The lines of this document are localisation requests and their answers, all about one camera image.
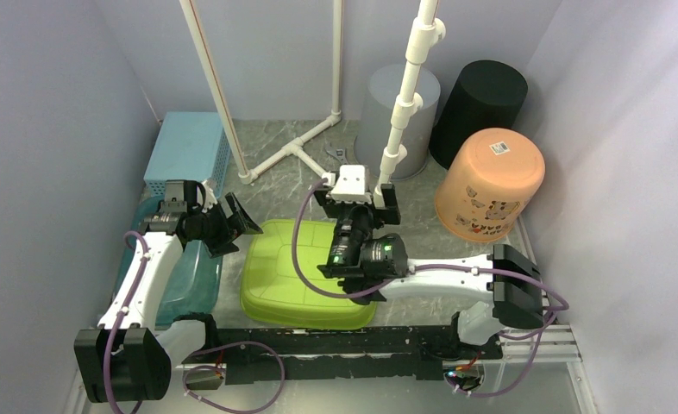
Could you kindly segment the green plastic tray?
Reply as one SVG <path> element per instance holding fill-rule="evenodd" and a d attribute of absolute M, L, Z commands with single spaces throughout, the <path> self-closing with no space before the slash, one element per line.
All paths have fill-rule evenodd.
<path fill-rule="evenodd" d="M 372 321 L 376 305 L 328 298 L 310 290 L 292 264 L 292 219 L 270 219 L 249 246 L 242 270 L 240 303 L 247 317 L 263 323 L 305 329 L 361 329 Z M 303 221 L 298 262 L 304 276 L 328 292 L 342 290 L 317 270 L 329 254 L 334 225 Z"/>

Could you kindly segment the blue plastic basket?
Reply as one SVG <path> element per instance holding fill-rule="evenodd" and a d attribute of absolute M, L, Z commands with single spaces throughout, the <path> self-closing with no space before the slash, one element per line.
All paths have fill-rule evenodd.
<path fill-rule="evenodd" d="M 158 133 L 143 180 L 161 196 L 171 179 L 207 181 L 216 197 L 223 193 L 231 149 L 216 112 L 168 112 Z"/>

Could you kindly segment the orange plastic bucket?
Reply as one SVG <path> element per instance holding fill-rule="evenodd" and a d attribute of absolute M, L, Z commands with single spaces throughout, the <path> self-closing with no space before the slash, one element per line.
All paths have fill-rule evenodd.
<path fill-rule="evenodd" d="M 510 129 L 482 129 L 462 144 L 436 189 L 436 215 L 468 241 L 497 241 L 511 231 L 544 175 L 543 155 L 530 139 Z"/>

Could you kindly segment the black plastic bucket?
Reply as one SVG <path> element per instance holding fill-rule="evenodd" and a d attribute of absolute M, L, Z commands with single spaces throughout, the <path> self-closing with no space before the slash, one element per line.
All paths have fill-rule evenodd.
<path fill-rule="evenodd" d="M 464 66 L 430 136 L 430 154 L 448 169 L 462 144 L 488 128 L 511 129 L 527 97 L 523 74 L 496 60 Z"/>

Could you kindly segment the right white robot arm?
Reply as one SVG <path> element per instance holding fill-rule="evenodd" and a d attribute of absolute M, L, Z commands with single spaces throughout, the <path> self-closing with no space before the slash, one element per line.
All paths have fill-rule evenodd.
<path fill-rule="evenodd" d="M 367 305 L 408 297 L 456 297 L 471 307 L 459 313 L 449 333 L 449 348 L 468 358 L 504 328 L 541 329 L 549 318 L 543 308 L 543 288 L 537 268 L 519 251 L 505 244 L 489 254 L 451 260 L 409 257 L 400 235 L 373 232 L 401 221 L 393 185 L 383 185 L 388 202 L 345 201 L 331 196 L 324 179 L 310 188 L 310 196 L 335 220 L 328 258 L 318 271 L 335 279 L 346 298 Z"/>

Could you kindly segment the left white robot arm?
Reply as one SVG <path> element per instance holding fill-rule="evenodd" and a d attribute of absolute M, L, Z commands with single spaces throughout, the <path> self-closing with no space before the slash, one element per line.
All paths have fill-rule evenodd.
<path fill-rule="evenodd" d="M 239 236 L 261 234 L 233 193 L 224 199 L 229 215 L 204 183 L 168 180 L 158 210 L 125 234 L 135 239 L 125 279 L 96 328 L 80 330 L 73 344 L 92 403 L 117 411 L 120 402 L 160 400 L 173 369 L 190 355 L 201 362 L 219 355 L 222 340 L 208 313 L 180 315 L 161 334 L 155 328 L 167 282 L 189 242 L 201 242 L 219 258 L 237 252 Z"/>

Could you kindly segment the red handled adjustable wrench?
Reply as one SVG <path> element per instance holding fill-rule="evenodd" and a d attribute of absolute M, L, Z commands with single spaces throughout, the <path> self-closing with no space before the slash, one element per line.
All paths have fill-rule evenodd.
<path fill-rule="evenodd" d="M 332 146 L 326 147 L 325 152 L 341 164 L 348 164 L 348 158 L 344 148 L 335 148 Z"/>

